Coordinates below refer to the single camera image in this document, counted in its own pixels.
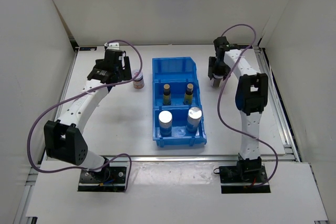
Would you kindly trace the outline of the yellow small bottle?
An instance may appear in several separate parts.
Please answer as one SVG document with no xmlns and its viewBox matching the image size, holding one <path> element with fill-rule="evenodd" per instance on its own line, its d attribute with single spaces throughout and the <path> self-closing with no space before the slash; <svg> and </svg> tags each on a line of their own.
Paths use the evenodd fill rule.
<svg viewBox="0 0 336 224">
<path fill-rule="evenodd" d="M 163 104 L 171 105 L 171 89 L 169 84 L 163 86 Z"/>
<path fill-rule="evenodd" d="M 192 83 L 188 83 L 186 86 L 186 91 L 184 94 L 184 104 L 185 105 L 191 105 L 192 104 L 192 100 L 193 100 L 193 89 L 194 86 Z"/>
</svg>

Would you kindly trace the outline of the silver-lid shaker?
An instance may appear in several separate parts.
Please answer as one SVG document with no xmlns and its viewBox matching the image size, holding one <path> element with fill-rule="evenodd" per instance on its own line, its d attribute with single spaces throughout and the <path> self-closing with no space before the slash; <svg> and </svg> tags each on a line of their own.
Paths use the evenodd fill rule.
<svg viewBox="0 0 336 224">
<path fill-rule="evenodd" d="M 159 114 L 160 134 L 163 137 L 170 136 L 172 132 L 173 117 L 169 111 L 161 111 Z"/>
<path fill-rule="evenodd" d="M 187 114 L 186 129 L 190 132 L 196 132 L 202 118 L 202 110 L 199 107 L 191 107 Z"/>
</svg>

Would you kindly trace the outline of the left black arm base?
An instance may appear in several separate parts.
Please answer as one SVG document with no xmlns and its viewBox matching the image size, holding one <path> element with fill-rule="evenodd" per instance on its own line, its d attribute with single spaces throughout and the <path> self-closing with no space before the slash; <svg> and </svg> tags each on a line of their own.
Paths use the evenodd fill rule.
<svg viewBox="0 0 336 224">
<path fill-rule="evenodd" d="M 77 191 L 123 193 L 128 184 L 129 165 L 117 163 L 105 171 L 80 173 Z"/>
</svg>

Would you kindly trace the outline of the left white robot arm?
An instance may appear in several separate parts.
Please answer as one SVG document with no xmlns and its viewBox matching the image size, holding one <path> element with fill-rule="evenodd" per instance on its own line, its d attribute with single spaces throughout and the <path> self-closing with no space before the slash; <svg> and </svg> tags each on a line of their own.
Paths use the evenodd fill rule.
<svg viewBox="0 0 336 224">
<path fill-rule="evenodd" d="M 46 153 L 49 157 L 83 167 L 98 182 L 109 180 L 110 169 L 104 166 L 105 157 L 88 150 L 82 133 L 100 101 L 112 89 L 103 87 L 89 92 L 101 85 L 120 83 L 131 79 L 129 57 L 124 51 L 107 48 L 103 59 L 97 59 L 82 89 L 84 96 L 73 101 L 68 110 L 56 121 L 48 121 L 44 126 Z"/>
</svg>

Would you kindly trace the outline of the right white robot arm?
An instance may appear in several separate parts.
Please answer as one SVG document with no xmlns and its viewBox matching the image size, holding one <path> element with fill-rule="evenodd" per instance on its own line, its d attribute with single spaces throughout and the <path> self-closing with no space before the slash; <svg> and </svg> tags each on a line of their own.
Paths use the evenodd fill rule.
<svg viewBox="0 0 336 224">
<path fill-rule="evenodd" d="M 247 62 L 239 59 L 241 51 L 237 44 L 228 42 L 225 36 L 214 40 L 215 56 L 208 60 L 208 77 L 213 87 L 219 87 L 221 81 L 228 78 L 231 68 L 238 80 L 235 104 L 241 116 L 241 146 L 238 161 L 228 177 L 247 182 L 254 180 L 261 170 L 259 142 L 259 124 L 264 108 L 268 103 L 268 77 L 259 73 Z"/>
</svg>

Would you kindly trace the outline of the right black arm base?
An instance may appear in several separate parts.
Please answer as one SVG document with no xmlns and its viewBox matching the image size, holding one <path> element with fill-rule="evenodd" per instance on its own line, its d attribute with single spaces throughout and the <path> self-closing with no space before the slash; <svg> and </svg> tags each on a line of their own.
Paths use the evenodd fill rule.
<svg viewBox="0 0 336 224">
<path fill-rule="evenodd" d="M 214 168 L 213 173 L 219 175 L 222 194 L 268 194 L 271 193 L 267 181 L 265 166 L 261 170 L 241 177 L 236 166 L 219 166 Z"/>
</svg>

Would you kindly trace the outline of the blue three-compartment bin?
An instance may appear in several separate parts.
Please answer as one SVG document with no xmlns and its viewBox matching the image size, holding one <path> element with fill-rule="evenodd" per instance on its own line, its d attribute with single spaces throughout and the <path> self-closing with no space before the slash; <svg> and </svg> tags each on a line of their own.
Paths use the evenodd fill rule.
<svg viewBox="0 0 336 224">
<path fill-rule="evenodd" d="M 197 78 L 196 63 L 190 57 L 153 58 L 152 59 L 152 95 L 153 95 L 153 140 L 157 146 L 206 144 L 204 118 L 196 132 L 186 129 L 187 114 L 191 107 L 202 107 L 200 85 Z M 184 94 L 188 83 L 192 83 L 193 100 L 191 105 L 185 105 Z M 163 104 L 163 86 L 170 85 L 171 105 Z M 169 111 L 172 114 L 172 132 L 170 136 L 160 134 L 159 114 Z"/>
</svg>

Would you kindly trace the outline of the aluminium front rail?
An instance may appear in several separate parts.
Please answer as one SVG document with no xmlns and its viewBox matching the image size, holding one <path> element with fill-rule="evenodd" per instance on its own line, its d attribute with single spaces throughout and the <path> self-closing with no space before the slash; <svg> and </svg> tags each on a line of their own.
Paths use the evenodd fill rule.
<svg viewBox="0 0 336 224">
<path fill-rule="evenodd" d="M 39 173 L 58 173 L 70 169 L 80 169 L 88 173 L 100 173 L 104 172 L 107 168 L 110 167 L 112 162 L 129 162 L 132 165 L 133 162 L 234 162 L 238 161 L 238 158 L 229 157 L 229 156 L 138 156 L 132 157 L 126 153 L 119 154 L 112 158 L 106 158 L 99 156 L 95 153 L 89 152 L 87 156 L 79 157 L 79 164 L 74 164 L 74 166 L 64 167 L 57 170 L 43 170 L 35 165 L 31 154 L 27 154 L 28 161 L 31 167 L 38 171 Z"/>
</svg>

